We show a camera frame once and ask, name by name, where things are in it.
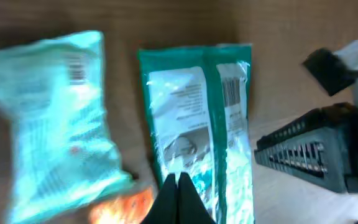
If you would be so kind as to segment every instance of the black plastic object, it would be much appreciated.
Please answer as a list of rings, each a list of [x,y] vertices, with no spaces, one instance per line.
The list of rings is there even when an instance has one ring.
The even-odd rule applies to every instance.
[[[177,198],[175,174],[169,174],[142,224],[176,223]]]
[[[169,174],[142,224],[215,224],[187,173]]]
[[[257,141],[258,164],[334,192],[358,192],[358,109],[314,109]]]
[[[314,51],[303,62],[303,65],[317,79],[329,96],[347,88],[356,80],[348,75],[348,69],[341,59],[328,49]]]

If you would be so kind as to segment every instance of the plastic package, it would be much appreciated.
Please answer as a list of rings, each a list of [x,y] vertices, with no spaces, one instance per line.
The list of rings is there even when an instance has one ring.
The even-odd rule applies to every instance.
[[[102,202],[89,213],[91,224],[140,224],[154,202],[153,188]]]
[[[37,223],[132,187],[105,123],[103,35],[0,50],[0,111],[11,121],[9,223]]]
[[[253,223],[251,46],[141,50],[139,59],[160,184],[187,172],[218,223]]]

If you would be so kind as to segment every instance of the light blue plastic package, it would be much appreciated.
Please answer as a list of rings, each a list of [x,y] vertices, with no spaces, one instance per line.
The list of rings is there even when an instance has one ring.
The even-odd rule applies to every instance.
[[[132,187],[109,139],[103,35],[0,50],[0,112],[11,121],[8,223],[36,223]]]

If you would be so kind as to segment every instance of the wooden surface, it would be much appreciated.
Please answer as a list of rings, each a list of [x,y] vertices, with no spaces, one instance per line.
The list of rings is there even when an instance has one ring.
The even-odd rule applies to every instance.
[[[355,0],[0,0],[0,47],[86,29],[105,34],[109,126],[124,167],[142,183],[154,180],[139,48],[253,43],[253,143],[308,110],[351,100],[349,91],[326,96],[300,63],[319,47],[336,50],[358,38]],[[9,176],[9,125],[0,121],[0,222]],[[358,195],[337,195],[261,166],[254,166],[254,198],[257,223],[358,219]],[[86,222],[81,212],[55,222]]]

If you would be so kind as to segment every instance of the teal plastic package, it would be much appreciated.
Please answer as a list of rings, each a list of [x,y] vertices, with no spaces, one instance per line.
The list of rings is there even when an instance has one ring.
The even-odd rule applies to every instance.
[[[160,185],[189,173],[218,223],[254,223],[247,101],[251,46],[140,50]]]
[[[12,126],[8,223],[38,223],[132,187],[103,106],[103,35],[0,50],[0,112]]]

